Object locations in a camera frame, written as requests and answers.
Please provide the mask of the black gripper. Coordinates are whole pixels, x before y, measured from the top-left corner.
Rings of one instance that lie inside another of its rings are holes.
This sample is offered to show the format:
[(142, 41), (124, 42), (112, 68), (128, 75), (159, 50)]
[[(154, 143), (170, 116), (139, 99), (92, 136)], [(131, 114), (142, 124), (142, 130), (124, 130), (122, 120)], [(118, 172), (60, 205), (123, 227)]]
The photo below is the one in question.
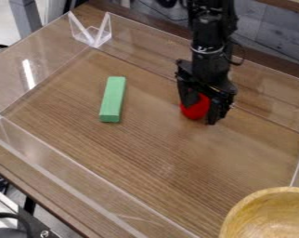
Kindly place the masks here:
[(211, 100), (207, 124), (214, 125), (231, 110), (238, 87), (230, 80), (229, 62), (197, 63), (186, 59), (177, 60), (178, 88), (183, 105), (190, 108), (201, 101), (199, 93)]

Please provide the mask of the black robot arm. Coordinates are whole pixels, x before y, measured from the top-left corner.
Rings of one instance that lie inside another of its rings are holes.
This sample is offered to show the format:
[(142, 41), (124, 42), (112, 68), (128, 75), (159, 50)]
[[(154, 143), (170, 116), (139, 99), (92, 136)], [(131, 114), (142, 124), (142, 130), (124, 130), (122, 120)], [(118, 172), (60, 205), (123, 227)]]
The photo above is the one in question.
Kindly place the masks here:
[(230, 112), (238, 94), (230, 79), (235, 0), (187, 0), (187, 11), (193, 60), (177, 61), (181, 108), (187, 118), (214, 125)]

